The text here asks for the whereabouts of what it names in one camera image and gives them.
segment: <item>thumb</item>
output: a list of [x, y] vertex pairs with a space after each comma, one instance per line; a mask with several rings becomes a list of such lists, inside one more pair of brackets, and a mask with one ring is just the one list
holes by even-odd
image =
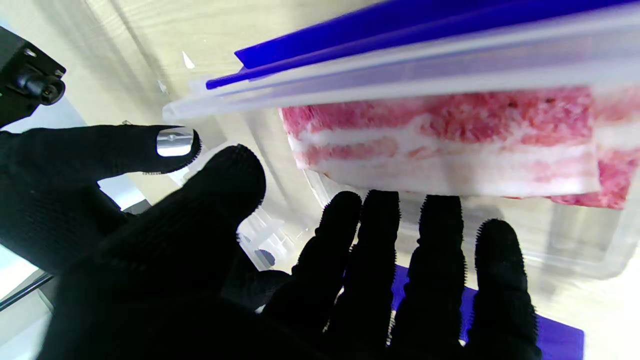
[[239, 251], [237, 227], [260, 205], [265, 191], [264, 171], [251, 150], [227, 147], [181, 189], [117, 230], [83, 263], [143, 271], [175, 279], [173, 283], [182, 282], [183, 287], [205, 276], [207, 288], [219, 290]]

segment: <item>finger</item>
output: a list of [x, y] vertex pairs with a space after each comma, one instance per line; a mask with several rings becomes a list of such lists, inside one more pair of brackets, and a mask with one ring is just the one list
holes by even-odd
[[197, 132], [165, 125], [32, 129], [4, 137], [7, 173], [36, 187], [71, 187], [128, 172], [173, 172], [201, 149]]
[[360, 197], [352, 192], [341, 192], [331, 200], [316, 235], [293, 267], [291, 280], [276, 291], [262, 311], [264, 316], [308, 340], [322, 334], [342, 287], [360, 206]]
[[362, 207], [358, 243], [353, 246], [327, 333], [335, 350], [358, 346], [380, 354], [387, 345], [400, 225], [397, 192], [372, 190]]
[[540, 359], [522, 251], [509, 224], [493, 219], [480, 227], [476, 270], [479, 291], [465, 350], [482, 358]]
[[239, 250], [237, 227], [265, 191], [251, 150], [227, 147], [180, 190], [112, 234], [80, 268], [107, 269], [127, 282], [139, 276], [146, 288], [167, 294], [219, 291]]
[[428, 195], [420, 239], [409, 265], [405, 298], [396, 312], [390, 351], [438, 359], [460, 357], [461, 296], [465, 287], [460, 198]]

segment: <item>blue plastic tray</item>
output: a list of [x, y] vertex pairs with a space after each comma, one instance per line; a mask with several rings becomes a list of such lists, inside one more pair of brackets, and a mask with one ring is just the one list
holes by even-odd
[[523, 24], [635, 0], [389, 0], [236, 51], [244, 68], [207, 89], [345, 56]]

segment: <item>silver fingernail sensor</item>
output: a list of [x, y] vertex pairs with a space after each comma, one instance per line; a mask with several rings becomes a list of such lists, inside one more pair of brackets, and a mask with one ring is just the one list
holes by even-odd
[[156, 140], [158, 155], [164, 157], [183, 156], [191, 152], [193, 129], [188, 127], [165, 129], [158, 133]]

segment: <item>raw pork belly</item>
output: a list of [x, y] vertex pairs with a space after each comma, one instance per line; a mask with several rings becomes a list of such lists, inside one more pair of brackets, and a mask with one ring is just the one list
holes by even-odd
[[640, 88], [593, 92], [602, 191], [549, 197], [553, 202], [622, 210], [640, 165]]
[[300, 168], [362, 188], [528, 197], [600, 190], [589, 88], [282, 109]]

